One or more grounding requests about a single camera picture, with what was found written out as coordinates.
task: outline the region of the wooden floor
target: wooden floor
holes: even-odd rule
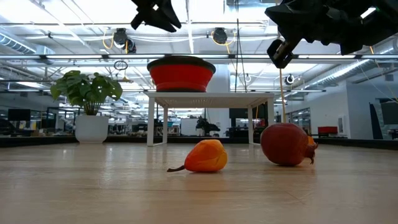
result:
[[[398,223],[398,152],[320,146],[279,167],[225,145],[222,172],[166,173],[192,145],[0,150],[0,223]]]

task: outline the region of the ceiling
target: ceiling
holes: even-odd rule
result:
[[[123,54],[124,52],[115,46],[108,49],[111,45],[112,34],[117,28],[127,29],[129,38],[136,44],[138,54],[227,54],[228,50],[231,54],[236,53],[237,42],[234,35],[237,32],[237,14],[234,9],[226,5],[224,0],[172,0],[174,10],[182,23],[182,28],[175,33],[168,33],[144,24],[137,30],[132,29],[129,23],[137,11],[131,0],[43,0],[41,3],[44,9],[32,1],[39,2],[39,0],[0,0],[2,6],[0,7],[0,32],[3,30],[14,34],[16,38],[29,45],[46,46],[55,54]],[[242,54],[265,54],[268,46],[277,38],[277,26],[264,14],[266,7],[272,5],[274,3],[241,6],[239,32]],[[229,49],[213,42],[211,32],[216,27],[226,29],[228,42],[232,42],[228,46]],[[294,53],[337,54],[339,51],[340,47],[335,44],[324,46],[319,42],[309,44],[301,41]],[[0,45],[0,54],[19,54],[19,52]],[[85,64],[85,66],[48,67],[48,72],[54,73],[53,79],[61,77],[69,70],[76,69],[83,73],[109,74],[108,67],[111,68],[113,63],[106,64],[104,61],[97,61],[95,65],[90,66],[88,61],[75,62]],[[35,78],[45,75],[44,67],[26,66],[31,62],[9,63],[25,67],[26,70],[38,75]],[[148,83],[151,83],[151,80],[145,66],[147,60],[135,60],[129,63],[126,77],[134,83],[124,83],[124,88],[149,89]],[[234,75],[235,69],[232,63],[224,63],[228,64],[231,74]],[[334,66],[336,65],[329,63],[291,63],[283,73],[284,76],[292,74],[304,80]],[[251,88],[277,88],[275,83],[278,86],[279,70],[273,64],[245,62],[244,69],[250,76],[248,85]],[[243,77],[241,72],[238,69],[238,74]],[[123,94],[123,97],[133,103],[136,102],[136,96],[137,93]]]

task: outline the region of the red object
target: red object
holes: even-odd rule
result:
[[[201,58],[167,56],[148,64],[156,91],[206,92],[216,68]]]
[[[337,127],[318,127],[318,134],[337,134]]]
[[[279,123],[262,132],[261,148],[271,162],[282,166],[296,166],[306,157],[313,164],[317,145],[308,145],[307,134],[297,125]]]

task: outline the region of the red pomegranate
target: red pomegranate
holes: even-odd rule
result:
[[[282,166],[296,166],[304,158],[310,158],[313,164],[318,144],[308,145],[307,134],[297,125],[279,123],[262,132],[261,147],[271,162]]]

